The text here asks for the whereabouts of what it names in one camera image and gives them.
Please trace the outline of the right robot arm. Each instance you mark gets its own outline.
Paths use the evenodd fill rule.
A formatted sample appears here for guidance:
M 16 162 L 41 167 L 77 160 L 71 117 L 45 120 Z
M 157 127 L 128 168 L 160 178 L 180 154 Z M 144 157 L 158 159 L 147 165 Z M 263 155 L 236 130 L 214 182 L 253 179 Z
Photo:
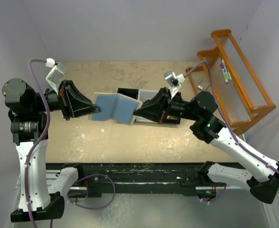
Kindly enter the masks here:
M 172 98 L 164 87 L 135 110 L 134 115 L 159 124 L 168 115 L 193 120 L 190 130 L 197 139 L 220 149 L 242 166 L 237 169 L 207 161 L 199 171 L 199 182 L 204 186 L 213 182 L 226 183 L 248 190 L 263 203 L 273 203 L 279 191 L 279 161 L 260 153 L 238 137 L 214 115 L 217 108 L 209 92 L 200 92 L 186 102 Z

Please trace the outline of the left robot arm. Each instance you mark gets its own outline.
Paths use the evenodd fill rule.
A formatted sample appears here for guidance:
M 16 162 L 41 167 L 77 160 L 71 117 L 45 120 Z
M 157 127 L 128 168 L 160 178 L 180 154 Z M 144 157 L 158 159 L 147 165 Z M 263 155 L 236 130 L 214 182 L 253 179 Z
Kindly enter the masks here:
M 64 119 L 100 112 L 82 95 L 71 80 L 63 80 L 58 91 L 39 94 L 24 80 L 13 78 L 2 87 L 9 108 L 11 133 L 20 164 L 20 200 L 10 215 L 12 222 L 53 220 L 63 216 L 67 193 L 72 185 L 85 181 L 81 165 L 66 165 L 47 185 L 46 150 L 50 112 L 61 111 Z

